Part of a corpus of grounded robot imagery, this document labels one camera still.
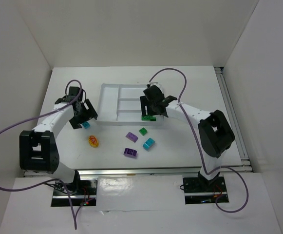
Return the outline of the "green long lego brick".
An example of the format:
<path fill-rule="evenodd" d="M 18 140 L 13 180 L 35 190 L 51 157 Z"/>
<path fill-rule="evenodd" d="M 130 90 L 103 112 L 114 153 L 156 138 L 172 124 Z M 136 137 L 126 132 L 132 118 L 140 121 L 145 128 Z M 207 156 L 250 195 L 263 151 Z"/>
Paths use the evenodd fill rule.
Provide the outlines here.
<path fill-rule="evenodd" d="M 151 119 L 152 119 L 152 116 L 149 116 L 149 115 L 145 115 L 141 117 L 142 121 L 151 121 Z"/>

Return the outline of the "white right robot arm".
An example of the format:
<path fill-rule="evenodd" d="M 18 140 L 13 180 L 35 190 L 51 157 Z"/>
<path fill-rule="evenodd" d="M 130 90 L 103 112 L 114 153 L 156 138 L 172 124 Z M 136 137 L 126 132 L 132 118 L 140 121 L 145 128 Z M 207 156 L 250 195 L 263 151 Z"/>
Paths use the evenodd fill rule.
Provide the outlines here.
<path fill-rule="evenodd" d="M 196 140 L 202 167 L 199 180 L 213 184 L 219 177 L 222 158 L 235 141 L 235 135 L 224 113 L 203 111 L 165 96 L 160 87 L 148 84 L 140 97 L 142 116 L 164 116 L 187 123 Z"/>

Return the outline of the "teal long lego brick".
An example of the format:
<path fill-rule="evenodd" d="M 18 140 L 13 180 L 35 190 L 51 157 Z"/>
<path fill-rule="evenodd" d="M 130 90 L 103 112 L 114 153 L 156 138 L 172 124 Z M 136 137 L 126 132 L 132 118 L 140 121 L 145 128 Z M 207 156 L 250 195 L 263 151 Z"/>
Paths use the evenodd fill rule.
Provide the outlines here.
<path fill-rule="evenodd" d="M 81 125 L 84 129 L 88 129 L 90 127 L 90 124 L 87 121 L 82 123 Z"/>

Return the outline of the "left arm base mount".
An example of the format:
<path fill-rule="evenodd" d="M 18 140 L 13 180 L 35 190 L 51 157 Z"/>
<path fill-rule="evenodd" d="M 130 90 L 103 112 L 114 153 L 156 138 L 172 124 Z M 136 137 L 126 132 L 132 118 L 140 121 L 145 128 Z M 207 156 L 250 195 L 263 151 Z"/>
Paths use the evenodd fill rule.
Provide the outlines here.
<path fill-rule="evenodd" d="M 51 207 L 69 207 L 70 202 L 68 194 L 60 182 L 48 184 L 53 188 L 53 195 L 51 201 Z M 81 180 L 77 189 L 70 189 L 71 202 L 74 207 L 83 206 L 93 207 L 96 206 L 96 194 L 97 194 L 97 179 Z"/>

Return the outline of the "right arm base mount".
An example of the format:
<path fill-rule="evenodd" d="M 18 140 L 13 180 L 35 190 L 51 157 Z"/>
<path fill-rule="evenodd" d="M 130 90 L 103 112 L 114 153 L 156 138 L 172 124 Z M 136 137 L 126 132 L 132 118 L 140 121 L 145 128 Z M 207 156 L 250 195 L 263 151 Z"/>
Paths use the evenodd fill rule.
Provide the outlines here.
<path fill-rule="evenodd" d="M 184 177 L 180 189 L 184 192 L 185 204 L 229 203 L 225 179 L 223 176 L 210 186 L 203 185 L 197 177 Z"/>

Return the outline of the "teal curved lego brick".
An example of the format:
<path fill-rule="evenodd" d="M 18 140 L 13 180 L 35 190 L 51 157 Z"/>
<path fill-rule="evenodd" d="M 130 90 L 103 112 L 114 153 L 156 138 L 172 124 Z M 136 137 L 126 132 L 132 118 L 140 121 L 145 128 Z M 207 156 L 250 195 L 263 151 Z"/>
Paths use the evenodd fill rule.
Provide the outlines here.
<path fill-rule="evenodd" d="M 151 149 L 152 146 L 154 146 L 154 144 L 155 144 L 155 141 L 154 141 L 152 138 L 148 138 L 148 139 L 144 142 L 143 148 L 148 151 L 148 150 Z"/>

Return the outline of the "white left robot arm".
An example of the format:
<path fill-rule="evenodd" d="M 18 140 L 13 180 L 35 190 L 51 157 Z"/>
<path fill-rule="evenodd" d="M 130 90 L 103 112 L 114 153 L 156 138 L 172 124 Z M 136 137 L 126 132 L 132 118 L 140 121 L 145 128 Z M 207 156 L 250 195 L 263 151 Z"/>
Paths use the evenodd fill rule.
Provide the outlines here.
<path fill-rule="evenodd" d="M 56 138 L 69 123 L 73 129 L 85 128 L 88 121 L 97 119 L 98 114 L 86 92 L 71 86 L 69 92 L 59 98 L 49 116 L 30 131 L 19 136 L 19 165 L 26 171 L 48 173 L 52 178 L 76 186 L 80 181 L 79 172 L 60 162 Z"/>

